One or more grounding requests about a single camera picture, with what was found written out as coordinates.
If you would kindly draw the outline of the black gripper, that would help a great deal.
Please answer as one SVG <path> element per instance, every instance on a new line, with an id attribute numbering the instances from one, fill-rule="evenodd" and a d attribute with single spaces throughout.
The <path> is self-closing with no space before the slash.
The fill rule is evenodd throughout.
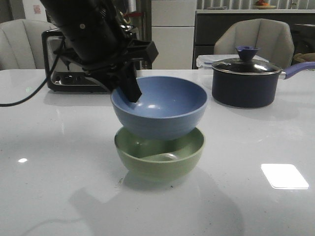
<path id="1" fill-rule="evenodd" d="M 81 60 L 72 48 L 62 49 L 60 52 L 57 51 L 56 54 L 67 62 L 82 67 L 90 77 L 95 72 L 118 77 L 119 87 L 128 101 L 136 103 L 142 95 L 136 79 L 136 64 L 141 61 L 152 63 L 158 56 L 158 50 L 154 42 L 133 39 L 122 52 L 92 63 Z"/>

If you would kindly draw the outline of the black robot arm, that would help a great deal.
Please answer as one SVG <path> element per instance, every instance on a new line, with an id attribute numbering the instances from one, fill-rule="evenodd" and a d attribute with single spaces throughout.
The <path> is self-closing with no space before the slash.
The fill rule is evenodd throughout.
<path id="1" fill-rule="evenodd" d="M 127 35 L 111 0 L 43 0 L 41 2 L 70 49 L 58 51 L 67 62 L 80 66 L 88 78 L 108 90 L 119 87 L 130 102 L 142 95 L 136 80 L 136 61 L 153 62 L 153 41 Z"/>

